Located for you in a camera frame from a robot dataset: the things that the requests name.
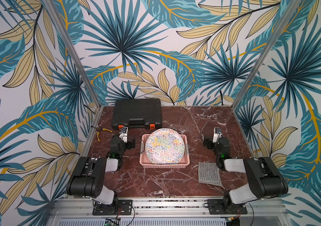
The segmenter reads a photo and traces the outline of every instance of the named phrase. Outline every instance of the tropical leaf wallpaper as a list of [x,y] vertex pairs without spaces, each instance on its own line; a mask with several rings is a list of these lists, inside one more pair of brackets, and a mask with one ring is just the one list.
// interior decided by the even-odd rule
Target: tropical leaf wallpaper
[[285,177],[283,200],[299,226],[321,225],[321,0],[309,2],[303,11],[301,1],[236,109],[254,153],[271,157]]
[[[73,43],[77,1],[58,2]],[[0,225],[44,225],[97,111],[38,0],[0,0]]]
[[[58,10],[102,105],[230,105],[289,1],[82,0],[68,10],[74,24]],[[304,3],[288,32],[311,7]]]

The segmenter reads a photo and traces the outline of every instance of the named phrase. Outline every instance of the yellow-handled pliers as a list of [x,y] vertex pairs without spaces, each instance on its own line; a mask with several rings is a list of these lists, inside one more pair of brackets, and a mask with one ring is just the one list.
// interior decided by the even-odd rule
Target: yellow-handled pliers
[[99,139],[99,132],[100,132],[100,131],[109,131],[110,133],[113,133],[112,130],[106,129],[106,128],[101,128],[99,125],[97,125],[96,127],[94,127],[94,126],[90,126],[90,127],[96,129],[96,131],[97,131],[97,132],[96,132],[96,137],[98,138],[98,141],[100,141],[100,139]]

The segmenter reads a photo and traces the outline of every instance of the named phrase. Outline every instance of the black plastic case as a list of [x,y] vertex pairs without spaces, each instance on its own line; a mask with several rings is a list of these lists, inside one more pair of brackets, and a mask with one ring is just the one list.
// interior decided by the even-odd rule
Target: black plastic case
[[120,99],[115,102],[112,128],[162,128],[162,109],[159,99]]

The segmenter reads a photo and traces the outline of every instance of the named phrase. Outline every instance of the red marble surface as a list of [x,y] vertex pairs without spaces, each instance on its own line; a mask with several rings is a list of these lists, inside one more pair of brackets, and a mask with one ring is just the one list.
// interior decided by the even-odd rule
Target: red marble surface
[[[99,120],[103,128],[111,129],[114,107],[104,107]],[[231,156],[251,156],[241,130],[230,107],[162,107],[163,128],[171,128],[185,134],[190,152],[190,164],[185,169],[145,169],[139,163],[141,136],[152,133],[150,129],[130,129],[128,138],[135,136],[136,148],[127,150],[121,170],[105,175],[104,185],[120,197],[154,196],[217,196],[247,183],[245,174],[220,171],[219,186],[198,183],[198,163],[215,162],[214,153],[203,147],[203,136],[212,136],[214,127],[221,127],[224,136],[231,141]],[[100,141],[94,136],[89,157],[104,157],[109,151],[114,133],[102,131]]]

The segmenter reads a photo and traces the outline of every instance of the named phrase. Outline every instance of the pink basket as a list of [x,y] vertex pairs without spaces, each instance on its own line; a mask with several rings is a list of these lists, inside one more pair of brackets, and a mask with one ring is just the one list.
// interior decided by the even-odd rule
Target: pink basket
[[150,134],[144,134],[142,136],[142,144],[140,147],[140,159],[139,159],[139,163],[143,166],[143,168],[163,168],[163,169],[174,169],[174,168],[180,168],[180,169],[184,169],[186,166],[188,166],[190,164],[190,154],[188,152],[188,143],[187,143],[187,137],[184,134],[181,134],[181,137],[183,138],[184,141],[184,146],[185,146],[185,152],[184,152],[184,156],[181,159],[181,161],[178,164],[170,164],[170,165],[156,165],[153,164],[149,161],[147,154],[143,153],[144,151],[144,146],[145,146],[145,142],[147,141],[148,137],[150,136]]

